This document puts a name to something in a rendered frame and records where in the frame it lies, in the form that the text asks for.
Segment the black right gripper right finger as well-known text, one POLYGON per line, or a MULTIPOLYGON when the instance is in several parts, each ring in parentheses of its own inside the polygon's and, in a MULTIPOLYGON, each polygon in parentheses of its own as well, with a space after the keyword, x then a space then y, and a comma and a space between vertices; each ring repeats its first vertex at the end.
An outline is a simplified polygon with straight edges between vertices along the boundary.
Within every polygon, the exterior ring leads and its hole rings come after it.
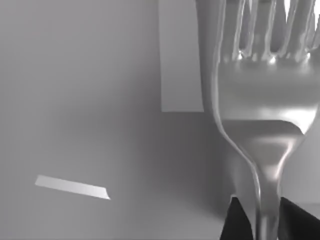
POLYGON ((320 219, 282 197, 278 240, 320 240, 320 219))

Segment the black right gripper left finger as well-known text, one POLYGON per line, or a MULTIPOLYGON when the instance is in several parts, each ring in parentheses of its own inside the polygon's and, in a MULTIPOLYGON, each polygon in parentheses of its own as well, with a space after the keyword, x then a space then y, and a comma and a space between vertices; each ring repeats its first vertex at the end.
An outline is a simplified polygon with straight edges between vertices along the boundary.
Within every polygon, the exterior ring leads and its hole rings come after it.
POLYGON ((219 240, 253 240, 251 223, 236 196, 230 198, 219 240))

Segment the silver metal fork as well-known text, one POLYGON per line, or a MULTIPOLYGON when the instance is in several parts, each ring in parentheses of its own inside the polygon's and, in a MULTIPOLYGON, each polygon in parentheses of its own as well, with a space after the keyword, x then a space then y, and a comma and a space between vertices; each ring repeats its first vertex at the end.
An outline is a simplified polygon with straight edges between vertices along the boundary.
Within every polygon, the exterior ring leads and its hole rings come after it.
POLYGON ((285 35, 272 52, 276 7, 252 0, 240 49, 246 0, 222 0, 212 80, 218 129, 248 163, 255 188, 255 240, 277 240, 286 162, 320 114, 320 26, 308 36, 317 0, 290 0, 285 35))

